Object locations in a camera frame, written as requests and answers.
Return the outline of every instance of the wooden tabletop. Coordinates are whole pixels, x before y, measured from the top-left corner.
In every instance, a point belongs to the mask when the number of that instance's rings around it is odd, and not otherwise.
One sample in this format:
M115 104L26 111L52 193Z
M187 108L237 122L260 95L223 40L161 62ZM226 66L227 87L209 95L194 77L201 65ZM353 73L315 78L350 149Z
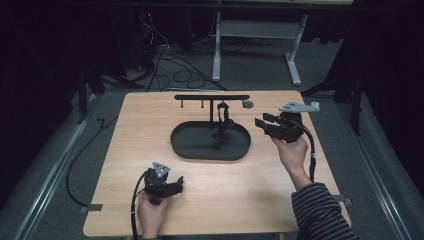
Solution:
M186 121L209 121L207 103L201 108L200 101L184 101L181 108L181 102L174 99L181 94L249 95L254 103L251 109L243 108L241 101L226 102L230 106L230 118L250 133L248 153L233 162L184 159L176 155L170 142L174 128ZM173 197L160 234L297 231L291 204L295 189L279 160L277 148L254 123L254 118L262 118L262 113L278 115L278 108L290 101L303 103L297 91L128 94L92 200L92 204L101 204L102 210L88 213L84 233L92 237L132 234L130 205L134 187L153 162L171 168L168 183L184 176L184 190ZM315 181L325 183L333 195L338 195L311 119L308 113L302 113L302 117L315 140ZM309 158L305 160L305 168L308 167ZM343 204L342 209L350 222Z

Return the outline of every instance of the metal bracket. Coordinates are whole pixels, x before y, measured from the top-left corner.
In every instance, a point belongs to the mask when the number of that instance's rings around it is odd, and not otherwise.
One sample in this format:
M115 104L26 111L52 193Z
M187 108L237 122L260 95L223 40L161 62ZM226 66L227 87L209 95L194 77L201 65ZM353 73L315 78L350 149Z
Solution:
M345 198L343 195L332 195L334 199L336 199L337 202L342 202L346 206L352 206L353 202L350 198Z
M319 103L318 102L312 102L311 106L304 105L301 103L296 103L290 101L284 106L281 106L279 108L282 112L291 112L291 113L300 113L300 112L318 112L319 111Z
M82 207L80 213L101 212L103 204L90 204L88 207Z
M155 169L156 176L158 178L162 178L171 170L171 168L157 162L153 162L153 168Z

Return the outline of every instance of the vertical post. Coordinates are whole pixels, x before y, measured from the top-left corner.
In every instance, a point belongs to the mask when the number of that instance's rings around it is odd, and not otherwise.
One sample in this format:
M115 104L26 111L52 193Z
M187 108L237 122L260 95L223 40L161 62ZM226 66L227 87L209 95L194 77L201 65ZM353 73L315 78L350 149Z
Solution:
M215 35L215 55L213 58L212 80L219 82L221 79L221 13L216 13L216 35Z
M212 126L212 123L213 123L213 100L212 99L209 101L209 112L210 112L209 121Z
M308 15L302 15L300 19L299 27L297 28L296 38L294 40L293 49L288 57L289 61L294 61L294 57L296 56L297 49L299 48L300 40L302 39L303 31L305 30L306 20L308 20Z
M78 99L79 99L79 111L80 116L77 120L77 124L81 124L86 115L87 115L87 89L86 89L86 82L85 82L85 69L84 65L81 64L80 68L78 69Z

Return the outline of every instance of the black oval tray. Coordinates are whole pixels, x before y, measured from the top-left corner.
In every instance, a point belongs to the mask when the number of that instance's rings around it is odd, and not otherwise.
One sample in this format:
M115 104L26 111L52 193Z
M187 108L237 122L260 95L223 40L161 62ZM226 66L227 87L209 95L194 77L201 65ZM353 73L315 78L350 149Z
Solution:
M213 136L218 128L219 122L183 122L172 131L172 148L180 157L199 160L234 161L247 154L251 139L243 126L236 123L221 140Z

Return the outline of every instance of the striped sleeve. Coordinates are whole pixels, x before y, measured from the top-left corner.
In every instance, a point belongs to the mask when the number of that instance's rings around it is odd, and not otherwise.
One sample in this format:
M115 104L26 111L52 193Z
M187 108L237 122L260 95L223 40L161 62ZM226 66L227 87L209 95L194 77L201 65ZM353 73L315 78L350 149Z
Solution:
M302 240L359 239L324 184L313 183L293 193L292 204Z

